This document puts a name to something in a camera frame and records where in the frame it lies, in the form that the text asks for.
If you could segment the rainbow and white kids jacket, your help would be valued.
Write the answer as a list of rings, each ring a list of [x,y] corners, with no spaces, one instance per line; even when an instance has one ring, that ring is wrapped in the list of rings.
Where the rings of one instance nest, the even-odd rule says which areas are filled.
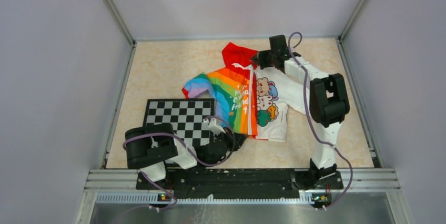
[[[225,66],[200,73],[185,83],[186,98],[208,92],[216,100],[216,116],[234,132],[259,140],[284,142],[287,113],[305,114],[303,85],[274,67],[260,69],[250,58],[255,50],[228,43],[221,52]]]

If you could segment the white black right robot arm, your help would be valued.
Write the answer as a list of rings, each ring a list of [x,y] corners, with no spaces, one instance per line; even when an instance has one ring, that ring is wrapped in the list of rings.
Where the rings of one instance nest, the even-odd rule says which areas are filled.
[[[270,48],[261,50],[251,58],[261,73],[276,70],[293,76],[302,85],[296,101],[304,108],[309,127],[315,137],[316,150],[310,159],[309,183],[323,188],[337,171],[336,144],[338,133],[350,104],[344,77],[340,73],[328,74],[294,52],[291,39],[285,35],[269,38]]]

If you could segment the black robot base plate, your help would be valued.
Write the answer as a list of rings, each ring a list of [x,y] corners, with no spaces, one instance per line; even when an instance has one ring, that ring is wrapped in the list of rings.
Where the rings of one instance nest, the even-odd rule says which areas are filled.
[[[178,199],[291,199],[302,190],[344,188],[340,172],[313,180],[307,169],[170,169],[156,183]]]

